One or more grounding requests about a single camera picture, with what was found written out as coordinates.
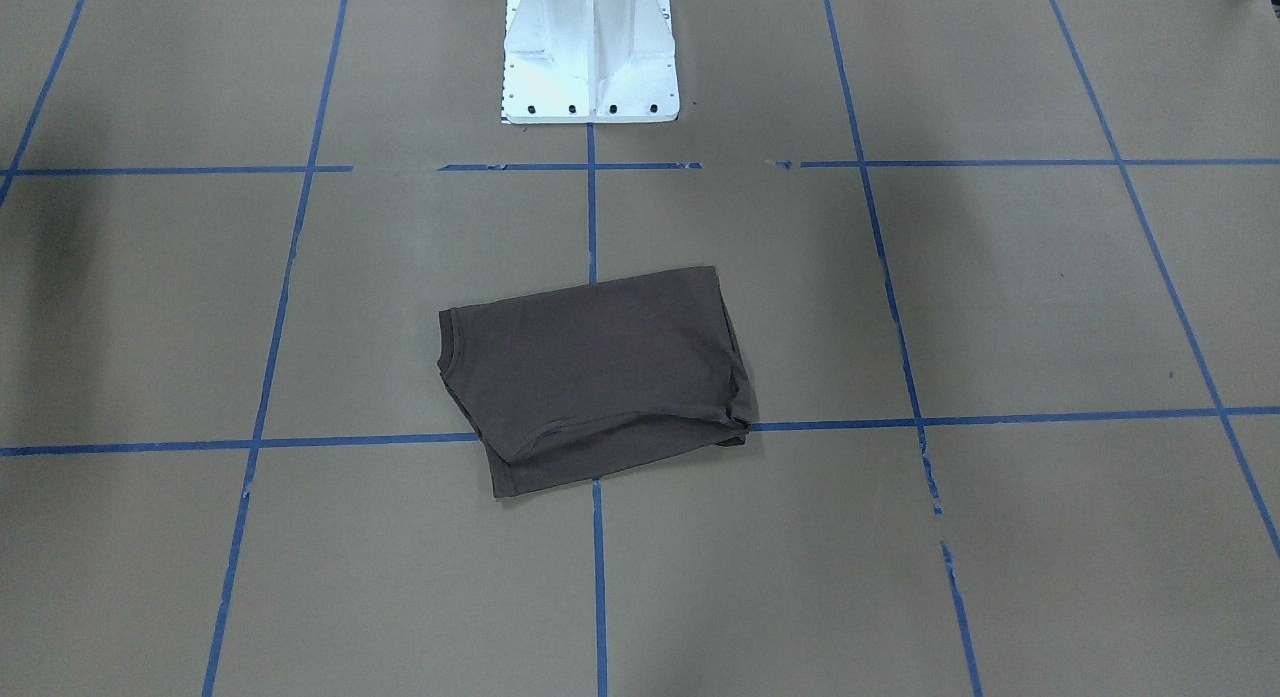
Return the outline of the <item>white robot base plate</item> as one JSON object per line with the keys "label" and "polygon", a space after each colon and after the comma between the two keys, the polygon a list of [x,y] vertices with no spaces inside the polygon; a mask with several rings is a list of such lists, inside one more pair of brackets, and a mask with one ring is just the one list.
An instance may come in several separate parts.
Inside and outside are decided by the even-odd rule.
{"label": "white robot base plate", "polygon": [[506,124],[678,119],[671,0],[506,0],[504,17]]}

